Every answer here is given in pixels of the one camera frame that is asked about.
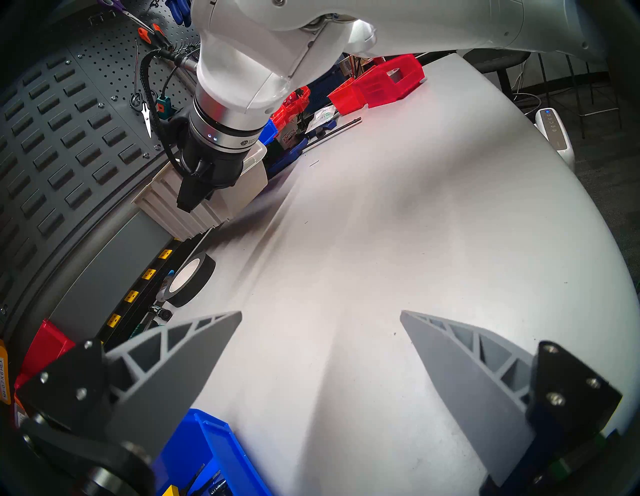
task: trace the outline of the black tape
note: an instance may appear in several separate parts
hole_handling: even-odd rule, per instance
[[[176,278],[180,275],[180,272],[182,272],[182,270],[194,260],[199,260],[198,267],[196,268],[195,272],[191,274],[191,277],[189,277],[182,286],[177,288],[175,291],[171,291],[173,281],[175,281]],[[205,252],[200,252],[196,255],[193,255],[184,263],[182,269],[176,272],[175,276],[173,276],[173,280],[167,285],[166,289],[164,290],[164,296],[166,300],[174,307],[181,307],[183,305],[186,305],[204,287],[204,285],[213,274],[215,268],[215,260],[208,256]]]

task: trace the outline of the floor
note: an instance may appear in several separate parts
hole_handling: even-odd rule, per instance
[[[583,112],[614,107],[610,86],[594,88],[594,104],[588,86],[580,87]],[[604,217],[629,273],[640,289],[640,112],[620,99],[622,129],[615,111],[584,119],[580,133],[573,89],[556,92],[551,106],[566,127],[575,152],[575,173]]]

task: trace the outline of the green connector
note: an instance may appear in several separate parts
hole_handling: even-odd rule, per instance
[[[156,109],[160,119],[169,119],[173,114],[175,114],[174,108],[171,107],[171,98],[169,97],[158,97],[156,99]]]

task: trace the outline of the white device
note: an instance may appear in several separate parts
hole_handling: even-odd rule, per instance
[[[484,47],[606,55],[576,0],[194,0],[191,10],[200,59],[197,67],[187,58],[176,63],[198,76],[188,136],[179,142],[193,205],[234,183],[271,114],[343,52]]]
[[[557,112],[552,108],[538,110],[536,112],[536,127],[563,158],[571,172],[575,172],[575,156],[571,140]]]

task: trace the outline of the roll of tape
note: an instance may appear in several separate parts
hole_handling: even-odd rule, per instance
[[[164,298],[174,307],[189,303],[207,283],[215,268],[216,262],[205,252],[193,255],[173,276],[164,290]]]

